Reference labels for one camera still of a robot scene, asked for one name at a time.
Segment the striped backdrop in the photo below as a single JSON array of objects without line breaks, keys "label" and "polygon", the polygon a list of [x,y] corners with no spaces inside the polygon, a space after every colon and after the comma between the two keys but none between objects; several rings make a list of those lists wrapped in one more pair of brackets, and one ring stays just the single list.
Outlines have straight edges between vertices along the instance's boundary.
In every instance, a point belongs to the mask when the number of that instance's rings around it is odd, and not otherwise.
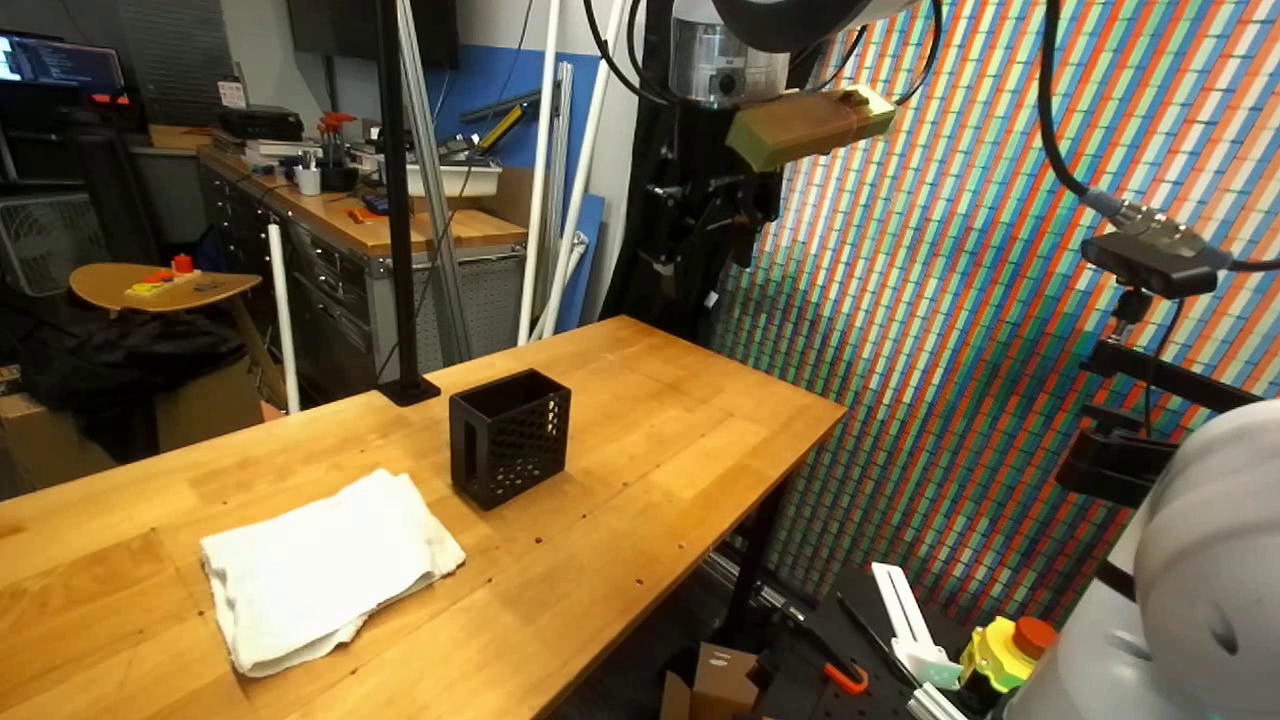
[{"label": "striped backdrop", "polygon": [[[928,0],[870,23],[846,70],[885,96],[928,49]],[[711,344],[846,405],[800,472],[772,570],[805,594],[867,559],[908,570],[958,621],[1058,621],[1122,513],[1057,490],[1088,399],[1140,417],[1140,385],[1074,371],[1115,283],[1104,233],[1036,138],[1041,0],[946,0],[935,77],[885,142],[793,166],[782,215],[723,283]],[[1280,0],[1066,0],[1057,118],[1074,176],[1168,207],[1235,255],[1280,255]],[[1164,361],[1280,391],[1280,283],[1186,301]],[[1155,301],[1122,344],[1155,349]],[[1155,396],[1182,437],[1201,409]]]}]

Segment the metal pole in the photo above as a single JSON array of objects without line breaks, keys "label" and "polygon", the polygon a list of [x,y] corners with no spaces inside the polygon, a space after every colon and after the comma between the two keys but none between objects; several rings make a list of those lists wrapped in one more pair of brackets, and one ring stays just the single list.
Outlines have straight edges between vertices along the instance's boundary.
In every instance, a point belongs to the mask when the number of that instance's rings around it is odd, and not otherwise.
[{"label": "metal pole", "polygon": [[377,20],[380,20],[377,77],[380,77],[380,111],[384,111],[380,142],[384,142],[384,171],[387,171],[392,292],[396,292],[396,344],[399,344],[399,379],[384,385],[384,396],[392,405],[414,405],[414,399],[438,396],[438,389],[423,385],[420,361],[414,361],[396,0],[380,0]]},{"label": "metal pole", "polygon": [[420,46],[414,46],[414,20],[411,20],[411,0],[396,0],[399,15],[399,51],[409,57],[403,70],[403,105],[411,118],[411,138],[414,138],[414,166],[423,171],[423,193],[432,207],[432,292],[437,292],[437,321],[438,321],[438,354],[442,365],[472,361],[472,335],[468,335],[468,314],[464,314],[464,292],[456,276],[456,247],[452,247],[452,230],[446,230],[446,198],[442,198],[442,176],[438,176],[438,148],[437,148],[437,118],[429,102],[429,77],[420,63]]},{"label": "metal pole", "polygon": [[[609,23],[602,23],[609,46],[616,46],[618,23],[623,23],[623,0],[616,0],[612,14],[609,14]],[[563,283],[567,283],[567,271],[571,271],[567,255],[578,247],[575,222],[582,215],[582,198],[589,198],[589,176],[592,176],[592,160],[595,160],[595,138],[600,138],[600,111],[602,111],[609,79],[612,77],[609,77],[602,60],[600,60],[595,83],[592,83],[589,129],[582,129],[582,144],[578,144],[575,176],[571,176],[571,193],[567,193],[567,213],[563,213],[563,230],[559,230],[554,276],[550,276],[550,287],[548,287],[538,335],[554,335],[554,325],[559,325],[559,301],[563,301]]]},{"label": "metal pole", "polygon": [[559,49],[559,0],[548,6],[545,92],[538,92],[538,124],[534,124],[534,157],[533,157],[528,254],[522,254],[522,298],[520,298],[516,344],[528,344],[534,263],[545,255],[548,144],[550,144],[550,110],[554,110],[554,102],[550,102],[554,49]]},{"label": "metal pole", "polygon": [[279,325],[282,412],[297,417],[305,405],[297,391],[291,306],[288,306],[288,263],[282,263],[279,224],[267,224],[267,254],[273,254],[273,298],[276,298],[276,325]]}]

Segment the black stand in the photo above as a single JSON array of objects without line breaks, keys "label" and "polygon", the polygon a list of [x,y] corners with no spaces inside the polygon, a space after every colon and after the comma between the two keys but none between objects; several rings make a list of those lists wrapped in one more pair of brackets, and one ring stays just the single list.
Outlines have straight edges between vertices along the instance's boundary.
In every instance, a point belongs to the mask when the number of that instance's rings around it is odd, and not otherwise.
[{"label": "black stand", "polygon": [[1168,389],[1190,405],[1202,405],[1211,412],[1232,412],[1239,405],[1254,405],[1258,396],[1242,391],[1242,389],[1232,389],[1232,385],[1220,385],[1211,375],[1201,375],[1201,371],[1186,371],[1186,370],[1176,370],[1176,365],[1164,365],[1160,357],[1142,357],[1135,349],[1122,349],[1122,344],[1093,344],[1088,361],[1080,365],[1096,375],[1133,375],[1133,379],[1148,379],[1155,389]]},{"label": "black stand", "polygon": [[396,292],[396,344],[399,344],[399,375],[380,385],[380,391],[409,409],[420,399],[438,396],[437,385],[420,375],[414,361],[414,314],[411,314],[411,246],[409,246],[409,170],[403,170],[403,89],[399,89],[399,23],[396,23],[396,0],[380,0],[380,105],[384,105],[384,176],[387,176],[387,224],[392,224],[392,292]]},{"label": "black stand", "polygon": [[749,607],[755,599],[755,584],[761,584],[761,573],[762,573],[766,539],[772,539],[780,515],[782,515],[782,484],[772,490],[761,502],[751,523],[742,530],[749,550],[742,550],[742,559],[735,570],[728,613],[723,613],[719,629],[711,634],[715,643],[742,649]]}]

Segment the white towel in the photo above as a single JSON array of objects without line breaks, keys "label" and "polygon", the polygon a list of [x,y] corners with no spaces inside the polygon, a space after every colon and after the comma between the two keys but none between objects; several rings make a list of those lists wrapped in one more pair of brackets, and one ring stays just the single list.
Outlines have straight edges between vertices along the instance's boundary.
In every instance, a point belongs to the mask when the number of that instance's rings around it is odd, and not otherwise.
[{"label": "white towel", "polygon": [[242,678],[327,655],[387,599],[464,563],[409,476],[366,472],[282,515],[203,537],[217,624]]}]

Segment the black plastic crate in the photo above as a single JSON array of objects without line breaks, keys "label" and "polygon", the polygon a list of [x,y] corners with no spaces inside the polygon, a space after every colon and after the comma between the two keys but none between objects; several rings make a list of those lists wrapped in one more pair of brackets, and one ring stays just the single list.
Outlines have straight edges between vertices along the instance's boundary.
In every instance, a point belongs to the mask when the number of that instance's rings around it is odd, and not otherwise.
[{"label": "black plastic crate", "polygon": [[554,476],[567,449],[567,389],[516,371],[446,399],[452,490],[494,508]]}]

